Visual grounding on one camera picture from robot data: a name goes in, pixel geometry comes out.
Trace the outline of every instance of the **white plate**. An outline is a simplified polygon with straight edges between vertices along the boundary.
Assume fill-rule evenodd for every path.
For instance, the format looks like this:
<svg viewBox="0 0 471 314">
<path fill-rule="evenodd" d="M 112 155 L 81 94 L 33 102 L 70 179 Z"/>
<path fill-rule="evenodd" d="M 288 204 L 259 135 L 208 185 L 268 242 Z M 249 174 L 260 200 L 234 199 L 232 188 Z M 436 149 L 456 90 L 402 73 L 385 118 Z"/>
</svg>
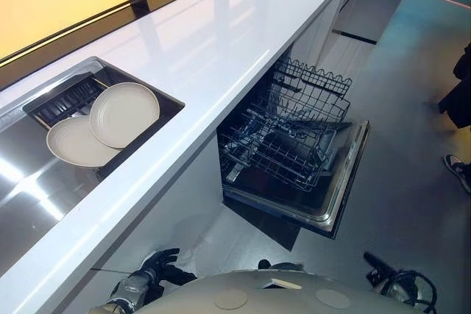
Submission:
<svg viewBox="0 0 471 314">
<path fill-rule="evenodd" d="M 98 140 L 122 149 L 159 116 L 159 102 L 151 90 L 134 82 L 123 82 L 96 98 L 90 111 L 90 123 Z"/>
<path fill-rule="evenodd" d="M 49 130 L 46 142 L 52 154 L 80 167 L 102 167 L 120 151 L 95 138 L 88 116 L 60 121 Z"/>
</svg>

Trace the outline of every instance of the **cable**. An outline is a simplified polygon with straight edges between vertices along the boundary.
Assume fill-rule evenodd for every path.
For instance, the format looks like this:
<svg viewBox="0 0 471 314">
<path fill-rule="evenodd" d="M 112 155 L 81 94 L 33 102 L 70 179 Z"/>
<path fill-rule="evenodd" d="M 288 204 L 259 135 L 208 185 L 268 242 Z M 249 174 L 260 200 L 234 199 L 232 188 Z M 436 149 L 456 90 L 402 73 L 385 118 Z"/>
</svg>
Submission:
<svg viewBox="0 0 471 314">
<path fill-rule="evenodd" d="M 427 305 L 427 307 L 423 310 L 424 313 L 433 312 L 434 314 L 436 314 L 437 313 L 437 311 L 435 309 L 435 303 L 436 303 L 436 298 L 437 298 L 436 287 L 432 283 L 432 281 L 430 281 L 427 277 L 425 277 L 424 275 L 422 275 L 421 273 L 419 273 L 417 271 L 413 271 L 413 270 L 399 271 L 397 274 L 395 274 L 394 276 L 390 277 L 387 280 L 386 284 L 384 285 L 383 289 L 381 290 L 381 294 L 383 296 L 389 296 L 389 294 L 391 292 L 391 289 L 392 289 L 392 286 L 395 283 L 398 283 L 399 281 L 407 279 L 407 278 L 412 278 L 415 281 L 417 277 L 423 279 L 431 287 L 431 289 L 432 289 L 432 299 L 431 299 L 431 301 L 425 301 L 425 300 L 422 300 L 422 299 L 412 298 L 412 299 L 409 299 L 407 301 L 404 301 L 404 303 L 409 304 L 412 307 L 415 304 L 425 304 L 425 305 Z"/>
</svg>

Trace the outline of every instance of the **white countertop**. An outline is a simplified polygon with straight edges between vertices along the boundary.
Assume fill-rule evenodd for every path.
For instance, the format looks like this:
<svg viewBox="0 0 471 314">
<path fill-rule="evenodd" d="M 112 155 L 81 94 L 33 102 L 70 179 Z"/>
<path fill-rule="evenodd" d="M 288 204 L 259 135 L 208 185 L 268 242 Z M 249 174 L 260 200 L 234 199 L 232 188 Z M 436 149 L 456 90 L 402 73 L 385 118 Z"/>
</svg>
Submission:
<svg viewBox="0 0 471 314">
<path fill-rule="evenodd" d="M 97 56 L 185 103 L 0 278 L 2 312 L 54 309 L 327 2 L 176 0 L 1 92 Z"/>
</svg>

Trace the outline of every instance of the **open dishwasher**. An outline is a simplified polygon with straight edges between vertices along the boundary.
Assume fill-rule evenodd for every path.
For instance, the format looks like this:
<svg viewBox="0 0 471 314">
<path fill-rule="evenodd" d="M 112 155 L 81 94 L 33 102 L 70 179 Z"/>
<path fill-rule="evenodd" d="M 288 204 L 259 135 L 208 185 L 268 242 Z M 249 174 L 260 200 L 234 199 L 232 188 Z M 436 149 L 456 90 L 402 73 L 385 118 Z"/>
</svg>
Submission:
<svg viewBox="0 0 471 314">
<path fill-rule="evenodd" d="M 351 84 L 282 56 L 218 127 L 224 197 L 334 238 L 369 131 Z"/>
</svg>

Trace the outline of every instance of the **dish drying rack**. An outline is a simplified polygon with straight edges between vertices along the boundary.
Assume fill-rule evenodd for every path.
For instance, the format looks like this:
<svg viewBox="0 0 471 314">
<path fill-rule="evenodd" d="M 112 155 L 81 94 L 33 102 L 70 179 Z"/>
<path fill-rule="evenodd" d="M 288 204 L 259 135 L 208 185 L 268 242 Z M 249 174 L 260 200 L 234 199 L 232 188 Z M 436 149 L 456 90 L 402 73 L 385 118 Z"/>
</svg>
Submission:
<svg viewBox="0 0 471 314">
<path fill-rule="evenodd" d="M 29 114 L 47 130 L 64 119 L 89 115 L 95 99 L 108 86 L 92 73 L 85 76 L 81 82 L 45 100 Z"/>
<path fill-rule="evenodd" d="M 336 132 L 350 103 L 352 84 L 331 72 L 280 58 L 255 89 L 255 98 L 237 113 L 237 123 L 219 134 L 222 170 L 228 182 L 249 167 L 303 191 L 311 191 L 329 169 Z"/>
</svg>

